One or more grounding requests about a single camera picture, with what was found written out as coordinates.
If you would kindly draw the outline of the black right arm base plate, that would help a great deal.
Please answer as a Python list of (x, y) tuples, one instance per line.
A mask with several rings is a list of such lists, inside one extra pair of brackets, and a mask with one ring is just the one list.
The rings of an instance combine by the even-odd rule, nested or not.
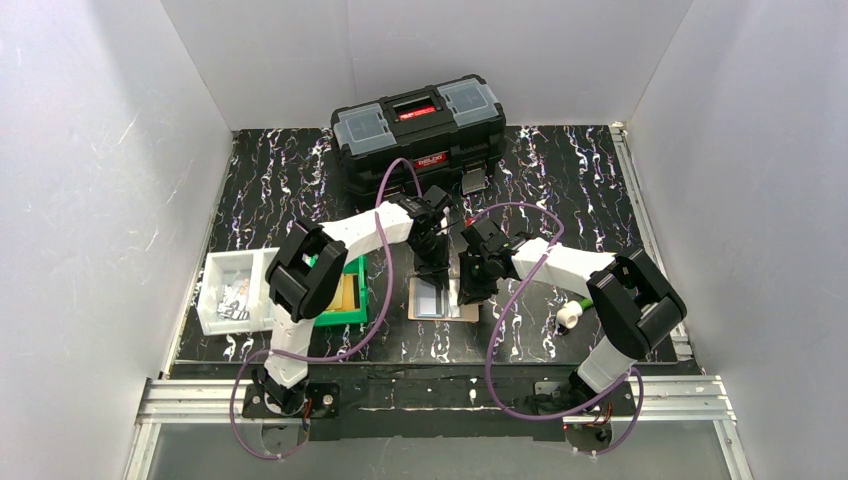
[[(532, 414), (552, 414), (574, 409), (593, 397), (593, 393), (572, 392), (566, 382), (541, 381), (534, 384), (533, 392), (525, 398), (523, 405)], [(616, 416), (631, 416), (636, 411), (637, 400), (630, 384), (625, 382), (593, 406), (575, 414), (573, 423), (601, 426), (610, 423)]]

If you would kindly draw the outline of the yellow cards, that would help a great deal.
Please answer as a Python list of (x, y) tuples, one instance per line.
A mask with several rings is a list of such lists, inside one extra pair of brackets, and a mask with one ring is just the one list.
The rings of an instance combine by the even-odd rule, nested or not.
[(357, 274), (344, 273), (341, 276), (337, 284), (335, 294), (325, 311), (352, 312), (359, 310), (361, 307), (359, 295), (359, 276)]

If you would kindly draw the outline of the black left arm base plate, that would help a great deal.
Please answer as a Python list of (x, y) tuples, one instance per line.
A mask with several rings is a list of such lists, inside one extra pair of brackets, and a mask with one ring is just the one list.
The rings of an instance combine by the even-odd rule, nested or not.
[(301, 383), (280, 403), (264, 387), (250, 383), (236, 405), (248, 419), (326, 419), (338, 416), (340, 395), (335, 383)]

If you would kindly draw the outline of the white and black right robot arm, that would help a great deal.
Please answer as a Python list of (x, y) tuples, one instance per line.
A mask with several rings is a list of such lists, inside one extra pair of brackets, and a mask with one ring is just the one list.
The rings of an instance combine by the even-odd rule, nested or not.
[(510, 236), (489, 218), (468, 224), (459, 255), (458, 301), (493, 297), (502, 279), (538, 282), (591, 301), (603, 337), (570, 375), (567, 397), (580, 405), (608, 390), (685, 319), (687, 306), (642, 248), (589, 252), (528, 233)]

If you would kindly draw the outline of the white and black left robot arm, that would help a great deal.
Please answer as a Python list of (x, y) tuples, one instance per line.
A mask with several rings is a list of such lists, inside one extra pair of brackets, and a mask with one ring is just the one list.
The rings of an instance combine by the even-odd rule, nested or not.
[(414, 253), (416, 275), (447, 289), (451, 204), (450, 195), (433, 186), (421, 196), (395, 195), (343, 220), (293, 224), (265, 273), (274, 324), (268, 357), (251, 373), (263, 402), (277, 405), (284, 416), (300, 410), (315, 320), (330, 306), (343, 269), (353, 260), (405, 243)]

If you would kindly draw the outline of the printed card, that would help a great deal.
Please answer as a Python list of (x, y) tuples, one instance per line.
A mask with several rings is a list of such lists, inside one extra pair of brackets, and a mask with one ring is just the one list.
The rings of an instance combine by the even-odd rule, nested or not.
[(250, 280), (248, 277), (236, 278), (223, 285), (222, 296), (216, 308), (216, 313), (229, 320), (244, 321), (249, 319), (248, 297)]

